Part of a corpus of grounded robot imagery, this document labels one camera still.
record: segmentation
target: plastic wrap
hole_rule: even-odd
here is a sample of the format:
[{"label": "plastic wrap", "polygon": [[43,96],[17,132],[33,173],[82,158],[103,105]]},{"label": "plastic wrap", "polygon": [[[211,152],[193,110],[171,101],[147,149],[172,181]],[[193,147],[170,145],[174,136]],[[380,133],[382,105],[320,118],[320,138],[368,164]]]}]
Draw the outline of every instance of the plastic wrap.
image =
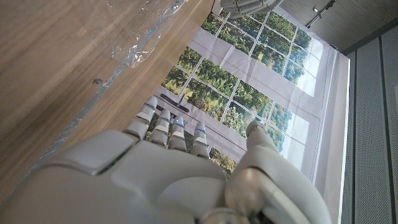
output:
[{"label": "plastic wrap", "polygon": [[84,32],[101,51],[136,67],[155,49],[188,0],[73,0]]}]

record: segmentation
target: wood grain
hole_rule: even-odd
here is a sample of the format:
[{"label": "wood grain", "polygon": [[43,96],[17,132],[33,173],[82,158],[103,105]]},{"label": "wood grain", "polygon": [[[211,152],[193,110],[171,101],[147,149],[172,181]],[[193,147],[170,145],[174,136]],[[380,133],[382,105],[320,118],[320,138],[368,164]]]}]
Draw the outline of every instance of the wood grain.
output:
[{"label": "wood grain", "polygon": [[[313,7],[323,9],[329,1],[285,0],[280,6],[306,25],[317,15],[312,11]],[[337,1],[310,30],[343,51],[396,17],[398,17],[398,1],[396,0]]]},{"label": "wood grain", "polygon": [[[137,30],[159,18],[137,21],[137,2],[118,6],[121,20]],[[87,30],[93,17],[81,19],[82,1],[0,1],[0,199],[7,197],[120,64],[96,46],[122,34],[120,22],[96,37]],[[165,9],[173,1],[164,1]],[[99,99],[65,144],[104,129],[122,129],[147,97],[154,94],[211,10],[212,0],[188,1],[154,34],[163,36],[147,60],[127,68]]]}]

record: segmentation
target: robotic hand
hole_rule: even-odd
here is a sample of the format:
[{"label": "robotic hand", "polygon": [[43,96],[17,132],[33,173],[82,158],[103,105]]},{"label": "robotic hand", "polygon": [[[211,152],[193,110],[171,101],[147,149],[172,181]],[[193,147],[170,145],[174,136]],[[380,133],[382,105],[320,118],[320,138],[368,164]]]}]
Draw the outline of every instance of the robotic hand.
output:
[{"label": "robotic hand", "polygon": [[209,160],[205,125],[187,153],[183,119],[150,97],[123,132],[104,131],[42,164],[0,210],[0,223],[331,223],[310,181],[253,121],[227,181]]},{"label": "robotic hand", "polygon": [[224,11],[230,12],[230,18],[236,19],[256,13],[266,13],[278,7],[283,0],[221,0]]}]

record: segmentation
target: wooden table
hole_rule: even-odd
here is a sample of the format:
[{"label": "wooden table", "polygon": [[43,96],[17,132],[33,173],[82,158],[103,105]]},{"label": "wooden table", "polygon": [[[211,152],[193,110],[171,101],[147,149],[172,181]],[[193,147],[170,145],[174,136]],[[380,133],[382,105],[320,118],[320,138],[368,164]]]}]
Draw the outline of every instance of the wooden table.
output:
[{"label": "wooden table", "polygon": [[[173,2],[159,7],[167,9]],[[1,202],[101,88],[93,80],[107,80],[121,64],[97,47],[108,33],[90,35],[90,18],[82,21],[76,11],[82,3],[0,0]],[[118,19],[137,29],[159,19],[137,21],[137,1],[123,4],[119,7],[126,10]],[[212,5],[213,0],[189,0],[170,16],[167,26],[158,30],[163,36],[147,60],[123,70],[57,152],[104,129],[122,130],[139,110],[136,105],[163,82]],[[107,27],[113,33],[117,28],[118,21]]]}]

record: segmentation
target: green foliage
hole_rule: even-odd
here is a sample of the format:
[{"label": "green foliage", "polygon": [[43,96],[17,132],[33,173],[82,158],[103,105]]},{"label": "green foliage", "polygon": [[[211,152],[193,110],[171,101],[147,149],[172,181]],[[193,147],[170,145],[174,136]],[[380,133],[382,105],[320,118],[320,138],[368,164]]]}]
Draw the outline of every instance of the green foliage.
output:
[{"label": "green foliage", "polygon": [[228,15],[228,12],[224,11],[224,9],[223,9],[218,16],[220,16],[222,19],[225,19],[225,17],[227,15]]},{"label": "green foliage", "polygon": [[185,138],[185,144],[187,145],[187,151],[191,152],[193,146],[193,135],[184,131],[184,138]]},{"label": "green foliage", "polygon": [[184,52],[181,54],[177,65],[181,66],[188,72],[192,72],[193,68],[197,65],[201,58],[201,55],[196,53],[191,48],[187,47]]},{"label": "green foliage", "polygon": [[297,66],[289,60],[286,66],[285,78],[296,84],[299,82],[299,78],[305,74],[305,70],[302,67]]},{"label": "green foliage", "polygon": [[285,141],[285,135],[280,132],[275,130],[274,128],[269,127],[268,130],[268,135],[271,137],[272,141],[274,142],[276,148],[278,149],[279,153],[283,150],[283,144]]},{"label": "green foliage", "polygon": [[270,13],[266,24],[289,40],[293,39],[296,26],[275,12]]},{"label": "green foliage", "polygon": [[272,100],[268,96],[243,81],[238,85],[233,99],[265,119],[272,106]]},{"label": "green foliage", "polygon": [[254,43],[253,39],[248,35],[243,34],[238,28],[227,23],[224,25],[218,37],[246,54],[249,54]]},{"label": "green foliage", "polygon": [[230,159],[228,156],[220,153],[215,148],[210,149],[209,155],[210,160],[218,164],[223,170],[226,178],[229,178],[238,163]]},{"label": "green foliage", "polygon": [[247,112],[236,103],[231,102],[223,124],[240,134],[242,137],[246,137],[246,128],[254,119],[256,119],[256,117],[253,114]]},{"label": "green foliage", "polygon": [[203,110],[216,120],[220,120],[228,100],[210,87],[191,79],[186,89],[185,100]]},{"label": "green foliage", "polygon": [[272,110],[270,123],[275,125],[277,128],[286,131],[292,117],[293,114],[291,111],[276,103]]},{"label": "green foliage", "polygon": [[236,131],[238,134],[242,135],[243,137],[246,137],[244,122],[243,122],[243,114],[238,113],[236,111],[235,106],[228,108],[223,124],[231,128],[232,130]]},{"label": "green foliage", "polygon": [[308,35],[304,30],[298,29],[296,33],[296,38],[294,39],[294,43],[308,50],[311,40],[312,37],[310,35]]},{"label": "green foliage", "polygon": [[222,23],[223,21],[221,19],[215,17],[212,13],[210,13],[201,25],[201,27],[207,30],[207,32],[215,35]]},{"label": "green foliage", "polygon": [[264,19],[266,19],[267,14],[266,13],[256,13],[251,15],[251,17],[257,19],[259,22],[263,23]]},{"label": "green foliage", "polygon": [[252,36],[253,38],[257,38],[257,34],[260,31],[261,24],[256,22],[255,20],[251,19],[248,16],[240,17],[237,19],[228,19],[228,22],[236,25],[237,27],[241,28],[247,34]]},{"label": "green foliage", "polygon": [[232,90],[238,80],[238,78],[205,58],[200,64],[196,76],[227,96],[232,94]]},{"label": "green foliage", "polygon": [[251,57],[267,65],[267,67],[279,74],[282,74],[284,71],[286,58],[262,44],[256,45]]},{"label": "green foliage", "polygon": [[259,41],[287,55],[290,49],[290,42],[272,30],[264,28],[259,37]]},{"label": "green foliage", "polygon": [[166,79],[162,83],[162,87],[178,95],[187,81],[188,75],[177,67],[173,67]]},{"label": "green foliage", "polygon": [[304,60],[307,58],[308,52],[301,49],[300,47],[293,46],[292,53],[290,53],[290,59],[300,66],[304,66]]}]

